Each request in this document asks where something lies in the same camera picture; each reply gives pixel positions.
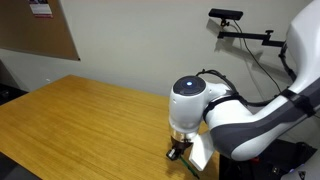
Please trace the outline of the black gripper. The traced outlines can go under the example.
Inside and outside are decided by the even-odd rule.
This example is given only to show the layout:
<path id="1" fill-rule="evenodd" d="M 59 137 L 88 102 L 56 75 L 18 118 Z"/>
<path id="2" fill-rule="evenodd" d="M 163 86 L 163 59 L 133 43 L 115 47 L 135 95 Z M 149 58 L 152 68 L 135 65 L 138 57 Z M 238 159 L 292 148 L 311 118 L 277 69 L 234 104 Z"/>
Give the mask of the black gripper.
<path id="1" fill-rule="evenodd" d="M 188 147 L 190 147 L 193 144 L 193 140 L 196 136 L 196 132 L 181 133 L 178 131 L 172 131 L 171 142 L 173 148 L 166 153 L 166 157 L 171 161 L 179 159 L 180 156 L 183 154 L 182 150 L 185 150 Z"/>

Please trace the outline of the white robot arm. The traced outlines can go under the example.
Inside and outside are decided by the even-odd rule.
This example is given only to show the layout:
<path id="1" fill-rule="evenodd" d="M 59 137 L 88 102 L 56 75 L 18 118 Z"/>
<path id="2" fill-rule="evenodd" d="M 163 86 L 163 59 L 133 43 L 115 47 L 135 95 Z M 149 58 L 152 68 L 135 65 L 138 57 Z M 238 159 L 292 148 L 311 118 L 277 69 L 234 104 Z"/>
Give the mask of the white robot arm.
<path id="1" fill-rule="evenodd" d="M 202 122 L 208 125 L 213 148 L 236 160 L 252 159 L 277 137 L 320 106 L 320 0 L 312 0 L 291 21 L 284 47 L 297 65 L 293 83 L 253 114 L 231 84 L 215 84 L 197 75 L 184 76 L 172 86 L 169 127 L 176 160 L 195 137 Z"/>

